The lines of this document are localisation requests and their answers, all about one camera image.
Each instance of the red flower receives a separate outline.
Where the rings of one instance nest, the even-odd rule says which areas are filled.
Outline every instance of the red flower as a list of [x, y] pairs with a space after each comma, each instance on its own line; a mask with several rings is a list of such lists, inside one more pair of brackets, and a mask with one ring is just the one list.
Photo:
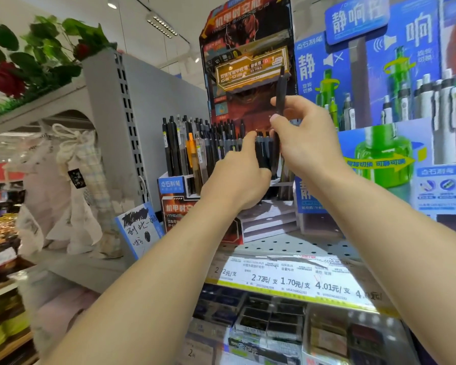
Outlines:
[[25, 91], [25, 83], [12, 73], [15, 69], [14, 63], [0, 62], [0, 92], [18, 99]]
[[74, 48], [73, 55], [79, 61], [85, 60], [91, 54], [91, 48], [84, 43], [78, 43]]

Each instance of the black tag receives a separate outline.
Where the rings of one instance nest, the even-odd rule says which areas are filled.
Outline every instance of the black tag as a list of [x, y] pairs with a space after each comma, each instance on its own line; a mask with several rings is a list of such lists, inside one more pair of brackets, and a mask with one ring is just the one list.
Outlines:
[[85, 188], [86, 182], [79, 169], [73, 169], [67, 172], [76, 189]]

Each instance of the forearm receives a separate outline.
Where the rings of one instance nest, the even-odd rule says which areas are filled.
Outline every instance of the forearm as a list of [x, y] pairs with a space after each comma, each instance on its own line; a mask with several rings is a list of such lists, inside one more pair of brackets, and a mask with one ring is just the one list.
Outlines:
[[439, 363], [456, 364], [456, 233], [351, 170], [317, 188], [422, 344]]
[[235, 217], [220, 206], [199, 201], [95, 302], [46, 364], [170, 365]]

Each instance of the hand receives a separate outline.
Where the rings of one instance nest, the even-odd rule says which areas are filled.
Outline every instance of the hand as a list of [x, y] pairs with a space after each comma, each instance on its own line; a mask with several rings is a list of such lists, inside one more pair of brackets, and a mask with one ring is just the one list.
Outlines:
[[249, 132], [240, 152], [230, 151], [216, 163], [213, 174], [201, 190], [201, 200], [211, 199], [236, 210], [255, 206], [270, 185], [271, 172], [260, 169], [255, 155], [255, 137]]
[[[275, 106], [275, 102], [273, 97], [270, 103]], [[351, 171], [343, 159], [338, 135], [327, 110], [302, 96], [287, 96], [284, 115], [286, 117], [274, 114], [270, 118], [280, 137], [280, 152], [289, 169], [304, 179], [311, 191], [324, 183], [328, 173]], [[298, 127], [288, 121], [300, 118], [303, 119]]]

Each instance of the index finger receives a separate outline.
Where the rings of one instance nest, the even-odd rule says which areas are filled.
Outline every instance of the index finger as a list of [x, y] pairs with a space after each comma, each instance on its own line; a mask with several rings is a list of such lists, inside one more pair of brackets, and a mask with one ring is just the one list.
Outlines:
[[245, 135], [242, 143], [242, 152], [253, 152], [255, 153], [255, 138], [257, 133], [252, 130]]
[[[272, 97], [270, 103], [272, 106], [275, 106], [276, 98]], [[291, 114], [294, 117], [304, 118], [311, 112], [311, 109], [314, 106], [316, 106], [316, 104], [312, 103], [302, 96], [286, 96], [285, 108], [286, 110], [291, 109]]]

